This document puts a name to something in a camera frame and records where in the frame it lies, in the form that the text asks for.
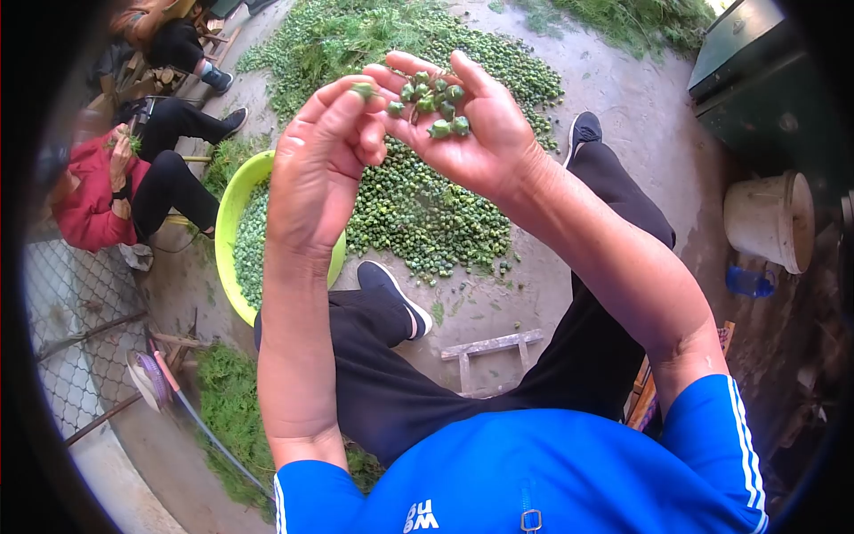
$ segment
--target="lime green basin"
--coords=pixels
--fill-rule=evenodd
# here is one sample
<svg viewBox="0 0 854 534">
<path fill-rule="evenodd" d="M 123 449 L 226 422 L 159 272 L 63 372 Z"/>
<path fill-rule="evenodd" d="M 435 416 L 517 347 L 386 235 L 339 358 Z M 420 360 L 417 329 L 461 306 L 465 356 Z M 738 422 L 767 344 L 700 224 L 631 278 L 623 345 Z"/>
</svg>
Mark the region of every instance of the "lime green basin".
<svg viewBox="0 0 854 534">
<path fill-rule="evenodd" d="M 234 270 L 234 242 L 237 240 L 237 222 L 243 209 L 249 203 L 249 194 L 263 181 L 272 170 L 272 157 L 275 150 L 261 152 L 249 158 L 234 173 L 234 177 L 225 188 L 222 202 L 219 203 L 219 212 L 216 220 L 216 239 L 214 248 L 216 250 L 216 266 L 219 271 L 219 279 L 225 288 L 225 294 L 237 314 L 243 317 L 250 325 L 255 322 L 258 310 L 249 306 L 246 298 L 240 291 L 237 283 L 237 274 Z M 329 265 L 329 273 L 326 275 L 326 285 L 331 287 L 335 284 L 341 267 L 344 264 L 344 250 L 347 238 L 345 232 L 341 232 L 338 242 L 332 249 L 332 261 Z"/>
</svg>

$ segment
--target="blue water bottle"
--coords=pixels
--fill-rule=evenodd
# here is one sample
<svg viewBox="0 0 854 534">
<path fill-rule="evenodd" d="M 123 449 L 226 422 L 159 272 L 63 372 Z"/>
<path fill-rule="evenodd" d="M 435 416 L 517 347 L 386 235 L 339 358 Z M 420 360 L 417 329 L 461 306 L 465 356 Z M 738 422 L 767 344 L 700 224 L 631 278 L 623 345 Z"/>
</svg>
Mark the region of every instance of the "blue water bottle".
<svg viewBox="0 0 854 534">
<path fill-rule="evenodd" d="M 774 279 L 765 278 L 765 273 Z M 750 298 L 770 296 L 774 294 L 775 276 L 771 271 L 746 271 L 741 267 L 731 265 L 727 269 L 727 289 L 739 295 L 747 295 Z"/>
</svg>

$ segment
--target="hand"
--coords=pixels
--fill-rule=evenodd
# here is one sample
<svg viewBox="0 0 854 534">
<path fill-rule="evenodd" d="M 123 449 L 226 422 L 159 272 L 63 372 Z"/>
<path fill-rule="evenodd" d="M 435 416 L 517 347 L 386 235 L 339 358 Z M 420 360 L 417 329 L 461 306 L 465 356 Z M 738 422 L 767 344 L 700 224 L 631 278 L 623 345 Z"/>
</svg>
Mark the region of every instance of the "hand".
<svg viewBox="0 0 854 534">
<path fill-rule="evenodd" d="M 127 137 L 115 142 L 113 154 L 109 159 L 109 183 L 113 193 L 118 193 L 125 186 L 125 167 L 131 160 L 131 140 Z"/>
<path fill-rule="evenodd" d="M 315 92 L 288 124 L 276 146 L 267 208 L 267 258 L 283 254 L 325 261 L 353 214 L 365 165 L 386 155 L 383 125 L 374 115 L 381 97 L 369 102 L 350 87 L 377 82 L 345 76 Z M 278 248 L 270 253 L 270 248 Z"/>
<path fill-rule="evenodd" d="M 386 62 L 409 75 L 417 71 L 433 74 L 440 70 L 432 63 L 399 51 L 390 52 Z M 459 50 L 451 54 L 451 66 L 456 78 L 446 76 L 445 79 L 449 84 L 457 83 L 458 79 L 465 90 L 457 110 L 468 118 L 471 135 L 431 138 L 427 127 L 441 119 L 438 113 L 422 114 L 416 124 L 409 124 L 406 118 L 390 117 L 385 112 L 377 116 L 389 135 L 409 145 L 439 173 L 493 202 L 510 202 L 528 177 L 536 178 L 532 170 L 548 159 L 548 155 L 536 142 L 522 110 L 505 86 Z M 364 73 L 380 84 L 381 95 L 400 101 L 398 93 L 407 83 L 403 76 L 376 64 L 365 67 Z M 407 107 L 411 112 L 412 105 Z"/>
<path fill-rule="evenodd" d="M 110 138 L 112 138 L 115 142 L 118 143 L 121 138 L 129 138 L 131 136 L 131 128 L 128 127 L 127 124 L 121 123 L 117 127 L 113 128 L 113 131 L 110 133 Z"/>
</svg>

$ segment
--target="black leggings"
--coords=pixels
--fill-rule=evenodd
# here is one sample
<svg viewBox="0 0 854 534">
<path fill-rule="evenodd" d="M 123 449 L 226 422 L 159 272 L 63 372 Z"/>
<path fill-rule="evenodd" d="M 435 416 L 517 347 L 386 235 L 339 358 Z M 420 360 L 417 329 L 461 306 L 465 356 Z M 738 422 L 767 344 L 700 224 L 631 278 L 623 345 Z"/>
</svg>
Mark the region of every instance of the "black leggings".
<svg viewBox="0 0 854 534">
<path fill-rule="evenodd" d="M 151 38 L 145 59 L 152 67 L 175 67 L 192 73 L 205 56 L 199 35 L 189 19 L 172 19 Z"/>
<path fill-rule="evenodd" d="M 202 231 L 216 224 L 219 202 L 175 152 L 178 137 L 202 138 L 217 144 L 231 131 L 222 120 L 206 115 L 178 98 L 157 103 L 143 129 L 139 158 L 151 163 L 131 200 L 137 239 L 144 243 L 176 208 Z"/>
<path fill-rule="evenodd" d="M 602 143 L 584 144 L 570 170 L 625 220 L 673 248 L 664 215 Z M 617 420 L 644 349 L 572 274 L 573 300 L 552 342 L 521 384 L 489 399 L 463 398 L 391 350 L 412 328 L 404 305 L 384 289 L 332 291 L 330 330 L 342 432 L 390 466 L 415 443 L 483 412 L 563 408 Z M 260 314 L 255 319 L 260 346 Z"/>
</svg>

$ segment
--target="blue t-shirt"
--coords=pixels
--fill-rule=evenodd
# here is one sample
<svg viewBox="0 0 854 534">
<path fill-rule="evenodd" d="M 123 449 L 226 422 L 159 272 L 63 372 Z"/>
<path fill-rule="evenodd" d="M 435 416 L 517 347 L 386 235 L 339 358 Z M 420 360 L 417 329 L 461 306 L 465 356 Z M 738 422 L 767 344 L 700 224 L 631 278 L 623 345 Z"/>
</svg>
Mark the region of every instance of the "blue t-shirt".
<svg viewBox="0 0 854 534">
<path fill-rule="evenodd" d="M 759 459 L 732 378 L 673 403 L 661 442 L 560 409 L 480 414 L 402 455 L 368 497 L 340 467 L 296 461 L 274 479 L 289 534 L 420 531 L 744 532 L 768 526 Z"/>
</svg>

